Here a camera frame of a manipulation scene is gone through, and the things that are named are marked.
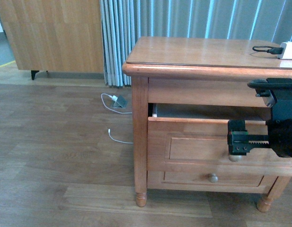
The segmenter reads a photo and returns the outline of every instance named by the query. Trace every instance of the white device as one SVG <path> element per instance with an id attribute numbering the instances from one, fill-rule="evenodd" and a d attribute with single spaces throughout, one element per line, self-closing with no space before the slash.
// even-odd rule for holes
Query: white device
<path id="1" fill-rule="evenodd" d="M 277 57 L 279 59 L 291 59 L 292 60 L 292 42 L 283 42 L 280 44 L 280 47 L 283 48 L 283 52 Z"/>

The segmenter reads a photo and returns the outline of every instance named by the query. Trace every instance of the vertical blinds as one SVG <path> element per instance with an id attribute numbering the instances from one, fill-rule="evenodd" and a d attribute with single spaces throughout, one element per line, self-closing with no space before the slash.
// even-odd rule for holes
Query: vertical blinds
<path id="1" fill-rule="evenodd" d="M 292 0 L 100 0 L 105 81 L 131 85 L 121 66 L 141 36 L 292 41 Z"/>
<path id="2" fill-rule="evenodd" d="M 292 41 L 292 0 L 136 0 L 136 6 L 138 37 Z"/>

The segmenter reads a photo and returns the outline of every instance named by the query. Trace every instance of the wooden nightstand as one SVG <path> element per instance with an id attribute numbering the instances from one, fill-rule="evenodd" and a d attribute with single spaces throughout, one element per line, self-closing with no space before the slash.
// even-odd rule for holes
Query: wooden nightstand
<path id="1" fill-rule="evenodd" d="M 266 41 L 142 37 L 123 65 L 132 76 L 137 205 L 147 188 L 263 193 L 265 212 L 292 177 L 292 158 L 253 149 L 229 160 L 227 122 L 267 134 L 269 108 L 252 79 L 292 78 L 292 61 L 254 52 Z"/>

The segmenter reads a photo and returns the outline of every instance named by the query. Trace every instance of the white charging cable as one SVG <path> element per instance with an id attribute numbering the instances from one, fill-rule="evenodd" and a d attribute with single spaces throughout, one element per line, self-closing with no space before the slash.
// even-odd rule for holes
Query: white charging cable
<path id="1" fill-rule="evenodd" d="M 132 112 L 126 112 L 126 113 L 122 113 L 122 112 L 119 112 L 119 111 L 116 111 L 116 110 L 113 110 L 113 109 L 110 109 L 108 106 L 106 106 L 104 100 L 103 100 L 103 95 L 106 95 L 108 97 L 110 97 L 113 101 L 116 101 L 117 100 L 117 97 L 116 96 L 111 96 L 111 95 L 108 95 L 108 94 L 105 94 L 105 93 L 102 93 L 100 96 L 102 98 L 102 102 L 104 104 L 104 106 L 108 109 L 108 110 L 111 110 L 115 113 L 119 113 L 119 114 L 132 114 Z"/>
<path id="2" fill-rule="evenodd" d="M 110 134 L 110 131 L 111 131 L 111 130 L 108 129 L 108 134 L 109 134 L 109 136 L 110 136 L 110 138 L 111 138 L 112 140 L 114 140 L 114 141 L 116 141 L 116 142 L 120 142 L 120 143 L 133 144 L 132 142 L 124 142 L 124 141 L 120 141 L 120 140 L 113 139 L 112 136 L 111 136 L 111 134 Z"/>

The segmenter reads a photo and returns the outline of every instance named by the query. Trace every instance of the nightstand top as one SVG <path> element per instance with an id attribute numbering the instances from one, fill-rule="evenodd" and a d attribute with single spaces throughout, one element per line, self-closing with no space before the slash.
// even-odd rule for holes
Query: nightstand top
<path id="1" fill-rule="evenodd" d="M 253 46 L 279 45 L 259 40 L 141 37 L 126 63 L 260 69 L 292 69 L 292 60 L 255 52 Z"/>

